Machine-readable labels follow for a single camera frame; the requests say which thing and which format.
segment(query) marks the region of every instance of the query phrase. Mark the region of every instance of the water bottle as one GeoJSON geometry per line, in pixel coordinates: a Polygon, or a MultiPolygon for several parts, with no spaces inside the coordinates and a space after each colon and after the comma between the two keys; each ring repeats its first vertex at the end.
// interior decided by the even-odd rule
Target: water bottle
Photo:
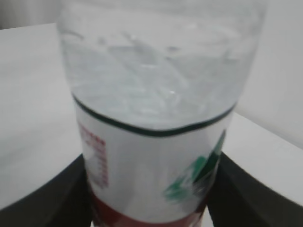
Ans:
{"type": "Polygon", "coordinates": [[[95,226],[199,226],[267,1],[62,2],[95,226]]]}

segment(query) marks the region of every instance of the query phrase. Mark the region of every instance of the white wall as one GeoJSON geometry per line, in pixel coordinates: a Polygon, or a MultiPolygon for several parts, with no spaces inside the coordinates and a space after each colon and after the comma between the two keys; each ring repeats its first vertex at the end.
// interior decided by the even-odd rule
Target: white wall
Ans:
{"type": "Polygon", "coordinates": [[[52,23],[59,13],[60,0],[0,0],[2,28],[52,23]]]}
{"type": "Polygon", "coordinates": [[[303,0],[272,0],[238,113],[303,148],[303,0]]]}

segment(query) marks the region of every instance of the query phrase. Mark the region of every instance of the green stripe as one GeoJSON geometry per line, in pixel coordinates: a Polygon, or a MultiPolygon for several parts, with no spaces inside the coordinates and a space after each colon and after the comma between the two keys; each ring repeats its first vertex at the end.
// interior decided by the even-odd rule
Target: green stripe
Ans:
{"type": "Polygon", "coordinates": [[[227,115],[229,115],[235,105],[230,108],[229,110],[227,110],[226,112],[224,112],[223,114],[210,119],[208,121],[205,122],[199,122],[199,123],[195,123],[195,124],[190,124],[184,127],[180,127],[180,128],[176,128],[176,129],[170,129],[170,130],[150,130],[150,129],[144,129],[144,128],[140,128],[140,127],[136,127],[136,126],[132,126],[129,124],[125,124],[119,121],[116,121],[112,118],[106,117],[104,115],[101,115],[95,111],[93,111],[92,109],[88,108],[87,106],[85,106],[80,100],[78,100],[75,96],[73,96],[75,102],[77,103],[77,105],[86,113],[88,113],[90,116],[92,116],[93,118],[98,119],[99,121],[102,121],[106,124],[118,127],[120,129],[124,129],[126,131],[130,131],[136,134],[140,134],[140,135],[144,135],[144,136],[150,136],[150,137],[171,137],[171,136],[176,136],[176,135],[180,135],[189,131],[195,131],[195,130],[199,130],[202,128],[206,128],[214,123],[217,123],[218,121],[222,120],[224,117],[226,117],[227,115]]]}

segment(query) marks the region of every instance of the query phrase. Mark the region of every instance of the bottle label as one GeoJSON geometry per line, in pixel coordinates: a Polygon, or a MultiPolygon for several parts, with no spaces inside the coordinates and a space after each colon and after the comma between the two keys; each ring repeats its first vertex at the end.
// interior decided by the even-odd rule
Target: bottle label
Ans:
{"type": "Polygon", "coordinates": [[[108,227],[193,227],[214,182],[232,109],[153,131],[107,118],[75,98],[95,217],[108,227]]]}

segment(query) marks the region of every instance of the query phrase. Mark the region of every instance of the green logo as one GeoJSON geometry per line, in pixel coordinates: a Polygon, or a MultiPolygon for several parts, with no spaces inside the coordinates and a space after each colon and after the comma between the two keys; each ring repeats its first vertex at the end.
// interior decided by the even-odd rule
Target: green logo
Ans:
{"type": "Polygon", "coordinates": [[[198,157],[183,173],[164,191],[167,201],[179,203],[192,195],[201,187],[203,181],[210,176],[220,158],[221,149],[225,139],[224,131],[219,138],[211,155],[206,159],[198,157]]]}

